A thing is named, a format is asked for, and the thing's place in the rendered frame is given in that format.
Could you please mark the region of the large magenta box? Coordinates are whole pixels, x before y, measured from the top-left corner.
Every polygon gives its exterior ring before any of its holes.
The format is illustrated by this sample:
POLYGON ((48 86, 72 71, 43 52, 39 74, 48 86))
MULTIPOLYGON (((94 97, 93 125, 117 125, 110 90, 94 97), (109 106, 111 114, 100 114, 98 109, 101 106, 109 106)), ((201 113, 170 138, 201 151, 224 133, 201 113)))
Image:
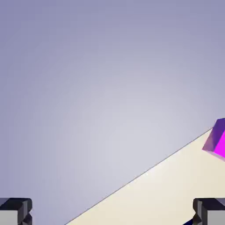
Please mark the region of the large magenta box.
POLYGON ((225 118, 216 120, 202 150, 225 161, 225 118))

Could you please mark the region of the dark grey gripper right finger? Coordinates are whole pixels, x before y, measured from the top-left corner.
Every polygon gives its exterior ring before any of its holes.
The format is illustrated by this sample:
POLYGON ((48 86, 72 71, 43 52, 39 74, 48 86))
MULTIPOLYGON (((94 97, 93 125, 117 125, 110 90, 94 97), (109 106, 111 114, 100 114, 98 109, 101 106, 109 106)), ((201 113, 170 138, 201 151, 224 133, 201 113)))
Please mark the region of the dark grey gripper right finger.
POLYGON ((225 225, 225 198, 195 198, 193 225, 225 225))

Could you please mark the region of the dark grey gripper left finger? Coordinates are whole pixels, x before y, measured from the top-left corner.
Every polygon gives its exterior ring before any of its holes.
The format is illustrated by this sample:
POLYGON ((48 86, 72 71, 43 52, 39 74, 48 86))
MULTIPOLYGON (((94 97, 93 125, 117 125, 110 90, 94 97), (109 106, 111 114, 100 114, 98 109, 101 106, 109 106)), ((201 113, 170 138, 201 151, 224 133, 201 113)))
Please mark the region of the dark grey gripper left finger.
POLYGON ((0 225, 33 225, 30 198, 0 198, 0 225))

